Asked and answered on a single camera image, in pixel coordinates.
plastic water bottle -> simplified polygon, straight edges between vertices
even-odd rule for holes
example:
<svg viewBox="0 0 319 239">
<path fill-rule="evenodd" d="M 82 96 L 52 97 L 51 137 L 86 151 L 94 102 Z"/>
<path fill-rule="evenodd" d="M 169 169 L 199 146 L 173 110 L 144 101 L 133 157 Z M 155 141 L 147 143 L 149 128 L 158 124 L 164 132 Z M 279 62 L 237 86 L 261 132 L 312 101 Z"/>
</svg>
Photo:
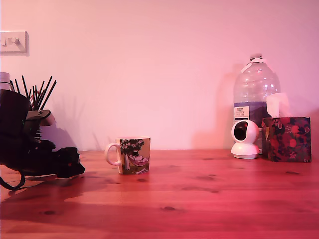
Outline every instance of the plastic water bottle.
<svg viewBox="0 0 319 239">
<path fill-rule="evenodd" d="M 251 120 L 260 128 L 267 113 L 266 98 L 280 93 L 277 75 L 267 66 L 262 54 L 250 57 L 250 63 L 242 70 L 234 86 L 234 123 L 240 120 Z M 261 134 L 256 143 L 261 151 Z"/>
</svg>

mug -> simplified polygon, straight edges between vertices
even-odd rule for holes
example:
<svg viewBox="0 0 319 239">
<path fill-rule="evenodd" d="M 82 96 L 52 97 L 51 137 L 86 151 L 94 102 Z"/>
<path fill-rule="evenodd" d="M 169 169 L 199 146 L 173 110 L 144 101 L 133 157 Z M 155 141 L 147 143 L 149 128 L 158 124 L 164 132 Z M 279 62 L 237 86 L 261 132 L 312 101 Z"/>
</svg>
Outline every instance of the mug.
<svg viewBox="0 0 319 239">
<path fill-rule="evenodd" d="M 144 136 L 120 137 L 116 143 L 110 143 L 105 149 L 106 161 L 118 166 L 121 174 L 142 174 L 147 173 L 150 168 L 151 138 Z M 116 147 L 117 161 L 111 162 L 109 151 Z"/>
</svg>

black straws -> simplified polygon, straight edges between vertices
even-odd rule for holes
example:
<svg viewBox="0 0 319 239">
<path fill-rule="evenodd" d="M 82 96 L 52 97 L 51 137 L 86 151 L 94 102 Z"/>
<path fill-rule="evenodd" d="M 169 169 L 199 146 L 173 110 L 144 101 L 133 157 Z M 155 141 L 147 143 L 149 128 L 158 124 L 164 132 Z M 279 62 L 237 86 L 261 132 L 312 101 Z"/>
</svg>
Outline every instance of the black straws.
<svg viewBox="0 0 319 239">
<path fill-rule="evenodd" d="M 51 93 L 52 93 L 52 91 L 53 91 L 53 89 L 54 89 L 54 87 L 56 85 L 56 81 L 54 81 L 54 83 L 53 83 L 48 95 L 45 98 L 45 94 L 48 91 L 48 88 L 49 88 L 49 85 L 51 83 L 51 80 L 52 80 L 52 76 L 50 77 L 49 82 L 46 85 L 45 89 L 43 89 L 43 86 L 44 86 L 44 83 L 45 83 L 45 81 L 43 81 L 39 91 L 37 90 L 37 85 L 35 85 L 35 86 L 32 86 L 32 88 L 30 89 L 30 91 L 28 93 L 28 90 L 27 90 L 27 87 L 26 87 L 26 83 L 25 83 L 25 80 L 24 80 L 24 76 L 22 76 L 22 81 L 23 81 L 23 86 L 24 86 L 24 90 L 25 90 L 25 95 L 31 101 L 31 105 L 30 105 L 30 110 L 31 111 L 38 111 L 38 110 L 40 110 L 40 109 L 42 110 L 44 108 L 46 102 L 48 101 L 48 99 L 49 99 L 49 97 L 50 97 L 50 95 L 51 95 Z M 13 85 L 13 81 L 10 81 L 10 85 L 11 85 L 12 90 L 15 91 L 14 85 Z M 19 89 L 18 82 L 17 82 L 16 79 L 15 79 L 15 85 L 16 85 L 17 92 L 20 94 L 20 89 Z"/>
<path fill-rule="evenodd" d="M 16 89 L 18 90 L 18 93 L 20 94 L 20 90 L 19 90 L 19 86 L 18 86 L 18 82 L 15 79 L 15 85 L 16 85 Z"/>
<path fill-rule="evenodd" d="M 11 85 L 12 90 L 15 92 L 15 89 L 14 89 L 14 85 L 13 85 L 12 80 L 10 80 L 10 85 Z"/>
<path fill-rule="evenodd" d="M 28 90 L 26 89 L 26 84 L 25 84 L 25 81 L 24 81 L 24 77 L 23 77 L 23 76 L 22 76 L 22 81 L 23 81 L 23 85 L 24 85 L 25 96 L 30 99 L 30 97 L 29 97 L 29 95 L 28 95 Z"/>
<path fill-rule="evenodd" d="M 51 90 L 49 91 L 49 94 L 48 94 L 47 97 L 45 98 L 45 101 L 44 101 L 44 103 L 43 103 L 43 105 L 42 105 L 42 107 L 41 107 L 41 110 L 44 108 L 45 103 L 46 103 L 47 100 L 49 99 L 49 97 L 50 97 L 50 95 L 51 95 L 51 93 L 52 93 L 53 88 L 55 87 L 55 85 L 56 85 L 56 81 L 54 81 L 54 83 L 53 83 L 53 85 L 52 85 L 52 87 L 51 87 Z"/>
</svg>

printed mug design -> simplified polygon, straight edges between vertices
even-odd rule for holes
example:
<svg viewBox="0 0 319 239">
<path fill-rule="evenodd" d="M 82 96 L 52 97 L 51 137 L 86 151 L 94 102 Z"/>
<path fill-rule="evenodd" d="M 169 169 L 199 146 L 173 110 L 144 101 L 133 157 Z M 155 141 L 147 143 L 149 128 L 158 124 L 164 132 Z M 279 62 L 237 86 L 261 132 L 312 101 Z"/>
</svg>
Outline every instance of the printed mug design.
<svg viewBox="0 0 319 239">
<path fill-rule="evenodd" d="M 144 140 L 149 139 L 121 139 L 121 155 L 124 155 L 123 173 L 146 173 L 149 170 L 149 154 L 143 157 Z"/>
</svg>

bottle cap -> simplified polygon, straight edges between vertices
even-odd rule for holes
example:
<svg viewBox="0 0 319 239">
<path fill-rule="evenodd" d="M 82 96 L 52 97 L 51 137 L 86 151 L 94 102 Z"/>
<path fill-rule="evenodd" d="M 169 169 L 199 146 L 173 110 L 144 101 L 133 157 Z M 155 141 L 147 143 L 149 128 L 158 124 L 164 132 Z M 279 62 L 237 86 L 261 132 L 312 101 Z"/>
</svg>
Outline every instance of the bottle cap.
<svg viewBox="0 0 319 239">
<path fill-rule="evenodd" d="M 251 61 L 254 60 L 255 58 L 263 59 L 263 54 L 255 53 L 255 54 L 250 55 L 250 60 Z"/>
</svg>

